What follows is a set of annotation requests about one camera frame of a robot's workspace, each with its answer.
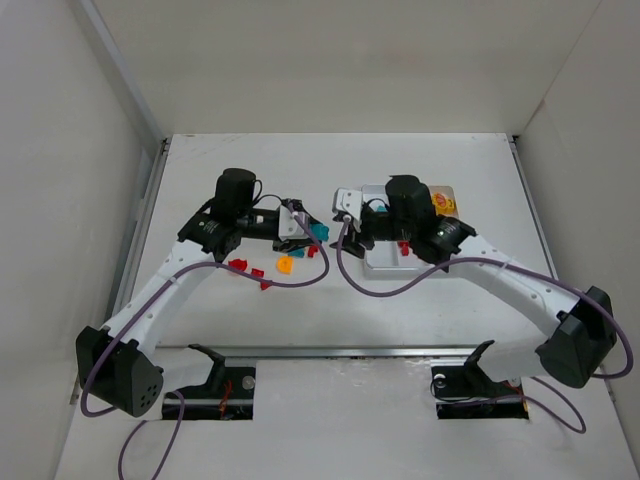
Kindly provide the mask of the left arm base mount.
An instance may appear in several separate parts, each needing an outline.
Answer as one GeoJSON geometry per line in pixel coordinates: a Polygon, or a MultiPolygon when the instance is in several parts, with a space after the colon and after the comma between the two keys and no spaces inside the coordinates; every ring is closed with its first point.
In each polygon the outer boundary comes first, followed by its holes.
{"type": "Polygon", "coordinates": [[[255,363],[232,360],[207,346],[190,344],[212,361],[208,377],[200,384],[179,389],[184,398],[183,419],[186,421],[250,421],[254,414],[257,369],[255,363]]]}

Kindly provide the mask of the large teal lego assembly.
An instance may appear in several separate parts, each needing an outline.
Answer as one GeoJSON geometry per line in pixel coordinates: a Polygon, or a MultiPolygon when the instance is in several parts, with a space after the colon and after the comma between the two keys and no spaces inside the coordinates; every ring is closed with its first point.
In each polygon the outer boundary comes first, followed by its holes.
{"type": "MultiPolygon", "coordinates": [[[[322,223],[314,224],[314,225],[311,226],[311,231],[320,242],[327,242],[329,240],[329,227],[328,226],[326,226],[326,225],[324,225],[322,223]]],[[[310,246],[301,247],[301,248],[292,250],[292,251],[290,251],[288,253],[288,255],[292,256],[294,258],[303,258],[303,257],[307,256],[307,250],[308,250],[308,248],[310,246]]]]}

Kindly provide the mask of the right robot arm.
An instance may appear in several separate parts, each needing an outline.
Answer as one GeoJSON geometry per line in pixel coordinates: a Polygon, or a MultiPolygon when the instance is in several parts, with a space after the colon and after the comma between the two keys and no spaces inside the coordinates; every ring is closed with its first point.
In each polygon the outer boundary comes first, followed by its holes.
{"type": "Polygon", "coordinates": [[[356,190],[334,198],[342,222],[334,247],[339,255],[363,258],[380,241],[405,241],[429,264],[430,276],[443,271],[483,289],[529,320],[540,337],[480,343],[457,370],[482,390],[522,377],[549,376],[582,388],[621,340],[606,292],[576,290],[530,271],[493,246],[470,225],[437,212],[427,185],[414,175],[394,175],[385,185],[384,208],[377,210],[356,190]]]}

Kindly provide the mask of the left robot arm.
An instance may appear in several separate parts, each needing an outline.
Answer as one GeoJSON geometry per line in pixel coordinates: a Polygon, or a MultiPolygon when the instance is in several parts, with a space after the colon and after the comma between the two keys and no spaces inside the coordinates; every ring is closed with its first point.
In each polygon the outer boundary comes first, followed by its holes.
{"type": "Polygon", "coordinates": [[[283,198],[274,210],[260,209],[254,190],[256,175],[227,168],[215,192],[185,223],[169,254],[148,283],[101,327],[85,327],[75,341],[81,412],[88,398],[107,403],[107,411],[144,415],[156,401],[165,374],[152,356],[171,320],[193,291],[216,269],[242,239],[289,246],[306,235],[300,228],[308,216],[302,203],[283,198]]]}

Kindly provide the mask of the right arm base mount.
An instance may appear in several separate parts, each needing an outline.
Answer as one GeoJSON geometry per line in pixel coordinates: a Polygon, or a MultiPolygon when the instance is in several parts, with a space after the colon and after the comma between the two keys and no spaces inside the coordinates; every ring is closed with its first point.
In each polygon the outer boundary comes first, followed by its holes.
{"type": "Polygon", "coordinates": [[[483,342],[465,359],[431,362],[429,390],[439,420],[529,419],[522,389],[492,381],[478,366],[493,343],[483,342]]]}

